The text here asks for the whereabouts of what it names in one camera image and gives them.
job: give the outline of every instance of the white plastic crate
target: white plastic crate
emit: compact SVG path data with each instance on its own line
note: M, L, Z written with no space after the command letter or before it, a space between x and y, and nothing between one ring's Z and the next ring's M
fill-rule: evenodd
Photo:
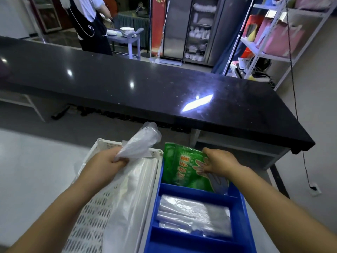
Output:
M81 173L87 161L89 161L96 153L121 145L122 143L120 142L98 139L85 157L84 163L80 168L78 175ZM141 169L147 169L146 172L150 173L148 174L148 181L143 181L145 184L145 195L143 196L145 201L142 201L136 213L139 221L135 224L136 229L133 232L134 234L129 236L129 240L132 241L128 241L128 246L130 248L129 251L132 252L138 252L145 221L148 216L152 191L156 192L156 188L159 183L163 151L151 148L150 153L152 157L146 158L149 160L142 162L144 165L141 166ZM84 206L62 250L63 253L102 252L103 232L111 215L114 203L118 201L117 196L119 187L122 183L123 181L112 189L100 191Z

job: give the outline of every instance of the red banner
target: red banner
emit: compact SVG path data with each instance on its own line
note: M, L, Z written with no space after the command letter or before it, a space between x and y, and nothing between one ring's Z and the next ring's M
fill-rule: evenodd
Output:
M152 0L152 54L157 55L165 23L166 0Z

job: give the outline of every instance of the blue plastic tray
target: blue plastic tray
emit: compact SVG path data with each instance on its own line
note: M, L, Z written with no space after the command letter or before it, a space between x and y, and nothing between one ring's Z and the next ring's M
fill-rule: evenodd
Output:
M162 177L164 162L161 168ZM158 207L163 194L227 206L230 209L233 238L208 238L198 233L182 233L160 228L156 220ZM152 213L151 224L145 245L145 253L195 253L226 252L256 253L253 234L251 232L246 204L242 194L230 184L228 195L218 195L188 187L160 183Z

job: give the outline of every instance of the black countertop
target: black countertop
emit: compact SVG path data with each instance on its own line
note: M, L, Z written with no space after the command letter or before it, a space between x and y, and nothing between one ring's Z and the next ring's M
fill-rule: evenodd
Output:
M265 83L0 37L0 89L289 147L315 143Z

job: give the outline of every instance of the black apron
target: black apron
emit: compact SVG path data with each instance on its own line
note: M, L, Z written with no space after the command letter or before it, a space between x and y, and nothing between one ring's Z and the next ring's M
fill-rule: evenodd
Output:
M94 21L90 22L78 10L74 0L70 1L70 7L67 9L70 21L76 32L83 40L80 40L82 50L112 55L110 44L107 37L107 28L103 23L103 19L98 11Z

